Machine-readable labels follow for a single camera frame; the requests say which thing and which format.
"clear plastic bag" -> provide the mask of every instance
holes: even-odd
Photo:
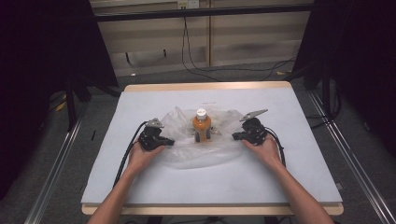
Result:
[[[236,110],[220,111],[207,109],[212,119],[211,139],[195,143],[191,120],[196,110],[181,110],[176,107],[165,115],[161,123],[165,126],[161,136],[175,139],[175,144],[161,154],[161,162],[178,169],[193,169],[217,165],[237,158],[244,149],[240,141],[234,141],[232,134],[241,132],[243,117]]]

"person's left hand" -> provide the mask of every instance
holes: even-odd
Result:
[[[134,143],[134,146],[129,153],[128,167],[136,169],[137,172],[144,170],[151,160],[160,154],[165,149],[165,146],[159,146],[152,151],[145,151],[139,142]]]

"bottle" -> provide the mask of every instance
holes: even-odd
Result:
[[[198,109],[195,118],[192,119],[192,126],[195,130],[195,142],[206,142],[210,139],[211,123],[212,120],[206,114],[206,110]]]

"bottle cap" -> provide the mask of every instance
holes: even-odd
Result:
[[[197,110],[197,118],[198,119],[206,119],[206,110],[203,108],[199,108]]]

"person's left arm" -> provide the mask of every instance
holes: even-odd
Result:
[[[153,151],[144,151],[140,144],[136,142],[131,149],[128,166],[120,177],[119,182],[108,193],[88,223],[117,223],[134,178],[164,149],[165,147],[161,146]]]

